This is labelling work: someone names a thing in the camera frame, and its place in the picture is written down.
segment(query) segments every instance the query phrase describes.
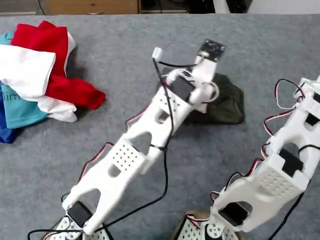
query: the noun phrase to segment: white connector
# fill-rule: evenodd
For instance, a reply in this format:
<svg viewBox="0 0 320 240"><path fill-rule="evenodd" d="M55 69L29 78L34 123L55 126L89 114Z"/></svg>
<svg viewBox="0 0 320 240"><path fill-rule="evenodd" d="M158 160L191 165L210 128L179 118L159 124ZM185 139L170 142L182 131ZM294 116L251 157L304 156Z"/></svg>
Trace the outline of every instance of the white connector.
<svg viewBox="0 0 320 240"><path fill-rule="evenodd" d="M152 53L152 58L158 63L162 57L163 50L160 47L155 47Z"/></svg>

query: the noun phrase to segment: red cloth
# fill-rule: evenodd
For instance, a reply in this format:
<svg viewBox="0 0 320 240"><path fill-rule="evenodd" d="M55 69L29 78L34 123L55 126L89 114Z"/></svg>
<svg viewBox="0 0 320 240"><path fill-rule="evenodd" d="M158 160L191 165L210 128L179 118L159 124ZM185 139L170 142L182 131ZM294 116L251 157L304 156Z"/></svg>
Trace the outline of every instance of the red cloth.
<svg viewBox="0 0 320 240"><path fill-rule="evenodd" d="M104 92L80 78L67 78L65 61L68 54L68 31L65 26L55 26L43 21L39 26L18 24L11 45L39 52L56 54L45 95L73 103L77 106L97 109L104 102Z"/></svg>

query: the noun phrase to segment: pile of clothes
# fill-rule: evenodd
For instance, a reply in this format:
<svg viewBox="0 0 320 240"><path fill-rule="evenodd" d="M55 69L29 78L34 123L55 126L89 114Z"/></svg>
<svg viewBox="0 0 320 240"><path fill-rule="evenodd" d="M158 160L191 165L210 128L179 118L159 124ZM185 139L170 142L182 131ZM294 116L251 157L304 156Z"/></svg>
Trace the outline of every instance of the pile of clothes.
<svg viewBox="0 0 320 240"><path fill-rule="evenodd" d="M65 26L43 21L18 24L0 36L0 142L13 143L16 129L45 118L75 122L76 106L97 109L105 93L80 78L67 78L76 43Z"/></svg>

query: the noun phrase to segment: white plastic part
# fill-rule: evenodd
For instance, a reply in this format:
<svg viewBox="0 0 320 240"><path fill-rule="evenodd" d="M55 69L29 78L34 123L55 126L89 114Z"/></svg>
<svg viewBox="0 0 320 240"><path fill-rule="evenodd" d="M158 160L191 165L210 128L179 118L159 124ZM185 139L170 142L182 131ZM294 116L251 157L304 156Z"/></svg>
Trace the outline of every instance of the white plastic part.
<svg viewBox="0 0 320 240"><path fill-rule="evenodd" d="M313 83L302 86L305 99L295 104L296 108L285 125L267 141L270 143L266 148L268 157L249 177L233 182L214 201L211 214L224 221L228 228L249 232L274 217L283 205L306 190L319 163L320 151L313 147L302 150L299 159L303 162L303 169L296 170L292 177L282 170L285 160L279 156L279 152L289 143L299 149L306 145L320 146L320 123L313 126L306 123L309 114L320 119L320 103L313 99L320 85ZM252 206L252 212L237 227L219 214L219 210L233 202L246 202Z"/></svg>
<svg viewBox="0 0 320 240"><path fill-rule="evenodd" d="M206 225L208 225L207 234L210 237L209 239L204 238L204 232L201 233ZM222 240L238 240L237 235L222 223L216 225L215 223L207 223L201 225L201 229L199 229L189 219L186 219L176 240L214 240L220 236L222 236Z"/></svg>
<svg viewBox="0 0 320 240"><path fill-rule="evenodd" d="M239 240L234 231L225 227L222 234L222 240Z"/></svg>
<svg viewBox="0 0 320 240"><path fill-rule="evenodd" d="M212 221L210 219L210 221L206 222L205 224L201 224L201 236L205 236L204 232L206 230L206 233L209 237L211 237L212 239L218 239L223 234L224 229L225 225L221 220L214 219Z"/></svg>
<svg viewBox="0 0 320 240"><path fill-rule="evenodd" d="M81 201L91 213L96 211L96 208L92 206L83 196L79 197L78 199ZM57 230L81 230L82 228L79 227L74 221L70 221L71 218L63 217L61 221L58 223L55 229ZM81 240L110 240L108 234L105 230L101 230L99 232L94 232L90 236L83 234L81 232L61 232L59 234L53 235L50 240L78 240L79 236L82 234Z"/></svg>
<svg viewBox="0 0 320 240"><path fill-rule="evenodd" d="M203 59L201 56L196 56L195 64L199 63L198 65L194 66L192 69L192 75L201 80L202 82L210 83L216 73L217 63L210 61L206 58ZM214 93L214 89L212 87L206 87L205 91L202 95L202 101L205 102L209 100ZM203 103L196 107L196 110L201 113L207 112L207 104Z"/></svg>
<svg viewBox="0 0 320 240"><path fill-rule="evenodd" d="M184 221L181 231L178 233L176 240L200 240L200 229L197 228L189 219Z"/></svg>
<svg viewBox="0 0 320 240"><path fill-rule="evenodd" d="M162 49L155 48L152 57L159 60L161 54ZM205 74L201 75L200 72L203 68L205 68L203 70ZM210 64L208 60L203 60L199 64L199 67L197 66L195 73L197 73L197 82L200 81L200 84L195 85L195 89L190 92L190 97L187 101L182 100L169 88L166 88L173 117L174 127L172 134L177 131L191 111L202 105L204 100L211 98L213 87L210 84L201 83L211 81L215 69L216 63ZM170 73L166 84L171 85L178 75L177 71L173 71L172 74ZM146 173L160 157L163 153L163 149L161 148L165 147L171 129L169 105L165 89L161 86L140 118L121 136L110 152L94 165L83 176L80 182L71 189L70 194L62 203L62 207L68 212L70 206L82 195L94 189L100 191L97 209L83 226L83 231L87 235L91 235L104 219L108 217L118 204L130 181L138 173ZM147 132L151 134L152 139L148 153L144 155L133 147L132 140Z"/></svg>
<svg viewBox="0 0 320 240"><path fill-rule="evenodd" d="M180 127L182 122L188 114L194 110L194 107L187 102L183 101L180 97L175 95L172 91L167 89L170 99L170 106L173 116L173 134ZM200 94L194 97L194 101L200 98ZM166 113L166 118L161 118L163 113ZM129 130L122 135L122 138L132 141L140 135L149 132L152 136L151 144L157 147L164 147L171 131L171 118L169 106L167 103L165 90L160 87L151 104L144 111L140 119L135 122ZM144 174L154 164L154 162L163 153L159 148L151 146L145 157L145 164L141 173Z"/></svg>
<svg viewBox="0 0 320 240"><path fill-rule="evenodd" d="M100 191L96 211L83 227L87 235L104 221L119 202L129 182L139 173L145 156L137 151L127 140L121 138L110 152L83 176L65 198L62 207L68 208L83 194L94 189Z"/></svg>
<svg viewBox="0 0 320 240"><path fill-rule="evenodd" d="M69 221L68 217L63 217L58 223L56 230L81 230L81 228L74 222ZM77 240L81 235L81 232L60 232L48 237L45 240ZM88 236L83 234L81 240L110 240L105 230L95 232Z"/></svg>
<svg viewBox="0 0 320 240"><path fill-rule="evenodd" d="M163 50L160 47L155 47L152 53L152 58L155 59L156 62L161 60Z"/></svg>

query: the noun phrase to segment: wooden cabinet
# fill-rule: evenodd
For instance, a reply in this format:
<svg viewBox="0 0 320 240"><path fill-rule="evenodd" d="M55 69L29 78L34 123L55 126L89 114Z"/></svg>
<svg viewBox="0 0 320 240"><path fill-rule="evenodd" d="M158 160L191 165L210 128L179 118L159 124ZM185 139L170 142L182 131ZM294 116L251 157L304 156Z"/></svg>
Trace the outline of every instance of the wooden cabinet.
<svg viewBox="0 0 320 240"><path fill-rule="evenodd" d="M140 0L45 0L51 15L139 14Z"/></svg>

